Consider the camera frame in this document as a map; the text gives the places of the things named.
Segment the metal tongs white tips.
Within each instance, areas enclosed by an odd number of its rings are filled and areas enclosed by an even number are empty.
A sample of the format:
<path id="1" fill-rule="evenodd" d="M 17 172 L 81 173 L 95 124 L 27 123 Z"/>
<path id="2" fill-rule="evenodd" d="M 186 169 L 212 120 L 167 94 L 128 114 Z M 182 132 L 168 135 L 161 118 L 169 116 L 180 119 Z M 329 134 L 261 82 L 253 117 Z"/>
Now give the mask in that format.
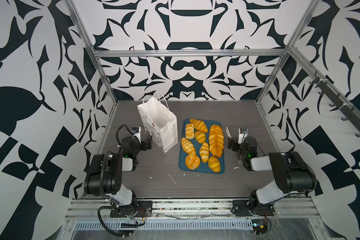
<path id="1" fill-rule="evenodd" d="M 231 135 L 228 127 L 226 127 L 226 134 L 228 136 L 228 149 L 231 149 L 233 152 L 236 153 L 237 158 L 238 158 L 238 164 L 242 165 L 243 164 L 242 155 L 239 152 L 240 144 L 232 138 L 232 135 Z"/>

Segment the white paper bag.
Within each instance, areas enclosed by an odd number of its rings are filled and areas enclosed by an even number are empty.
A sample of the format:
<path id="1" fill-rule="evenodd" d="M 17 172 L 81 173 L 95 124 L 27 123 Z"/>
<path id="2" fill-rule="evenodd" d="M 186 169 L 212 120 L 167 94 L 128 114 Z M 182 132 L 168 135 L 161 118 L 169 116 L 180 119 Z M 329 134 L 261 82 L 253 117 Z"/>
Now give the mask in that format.
<path id="1" fill-rule="evenodd" d="M 159 92 L 137 106 L 146 133 L 153 138 L 158 147 L 167 153 L 178 141 L 177 116 L 170 111 L 164 95 Z"/>

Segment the small round striped bun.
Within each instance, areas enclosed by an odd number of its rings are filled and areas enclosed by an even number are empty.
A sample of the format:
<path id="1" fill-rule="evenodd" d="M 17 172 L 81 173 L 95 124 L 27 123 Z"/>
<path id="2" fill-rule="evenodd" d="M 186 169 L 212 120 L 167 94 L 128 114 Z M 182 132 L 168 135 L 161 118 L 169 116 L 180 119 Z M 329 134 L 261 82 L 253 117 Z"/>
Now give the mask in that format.
<path id="1" fill-rule="evenodd" d="M 203 144 L 206 142 L 206 133 L 202 131 L 196 131 L 194 138 L 198 143 Z"/>

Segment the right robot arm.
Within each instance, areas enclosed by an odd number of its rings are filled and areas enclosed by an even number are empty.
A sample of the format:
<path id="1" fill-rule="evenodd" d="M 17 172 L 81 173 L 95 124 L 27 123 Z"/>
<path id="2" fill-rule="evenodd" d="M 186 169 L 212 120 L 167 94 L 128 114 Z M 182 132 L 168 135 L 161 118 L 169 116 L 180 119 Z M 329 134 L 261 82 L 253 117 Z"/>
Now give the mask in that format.
<path id="1" fill-rule="evenodd" d="M 229 137 L 228 148 L 238 153 L 243 166 L 250 172 L 271 171 L 274 180 L 253 191 L 247 206 L 253 210 L 268 207 L 289 194 L 313 191 L 317 178 L 298 152 L 273 152 L 258 157 L 255 149 L 246 141 L 235 141 Z"/>

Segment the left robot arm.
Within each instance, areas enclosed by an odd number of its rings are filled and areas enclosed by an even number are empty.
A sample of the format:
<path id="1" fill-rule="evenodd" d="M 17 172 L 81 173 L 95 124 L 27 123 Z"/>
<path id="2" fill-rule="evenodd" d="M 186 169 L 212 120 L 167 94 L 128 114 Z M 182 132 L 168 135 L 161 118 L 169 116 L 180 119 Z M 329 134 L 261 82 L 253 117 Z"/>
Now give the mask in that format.
<path id="1" fill-rule="evenodd" d="M 85 194 L 102 197 L 119 208 L 136 209 L 136 194 L 122 184 L 122 173 L 135 171 L 138 153 L 151 148 L 152 137 L 140 141 L 130 136 L 121 140 L 119 152 L 95 155 L 84 181 Z"/>

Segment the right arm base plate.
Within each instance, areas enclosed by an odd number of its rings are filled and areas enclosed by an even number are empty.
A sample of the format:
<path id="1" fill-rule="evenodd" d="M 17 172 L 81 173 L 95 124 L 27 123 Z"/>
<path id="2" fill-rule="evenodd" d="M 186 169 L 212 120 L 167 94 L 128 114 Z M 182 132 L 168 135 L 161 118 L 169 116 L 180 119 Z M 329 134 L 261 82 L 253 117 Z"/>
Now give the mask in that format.
<path id="1" fill-rule="evenodd" d="M 234 200 L 231 213 L 237 217 L 274 216 L 274 205 L 251 205 L 249 200 Z"/>

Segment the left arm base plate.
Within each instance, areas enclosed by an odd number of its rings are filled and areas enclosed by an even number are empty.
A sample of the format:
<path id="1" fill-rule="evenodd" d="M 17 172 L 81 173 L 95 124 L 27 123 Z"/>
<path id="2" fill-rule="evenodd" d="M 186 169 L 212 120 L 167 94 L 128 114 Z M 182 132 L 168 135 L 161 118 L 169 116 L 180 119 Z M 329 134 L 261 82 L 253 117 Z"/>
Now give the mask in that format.
<path id="1" fill-rule="evenodd" d="M 111 218 L 137 217 L 143 218 L 152 213 L 152 201 L 136 201 L 128 206 L 114 207 L 111 210 Z"/>

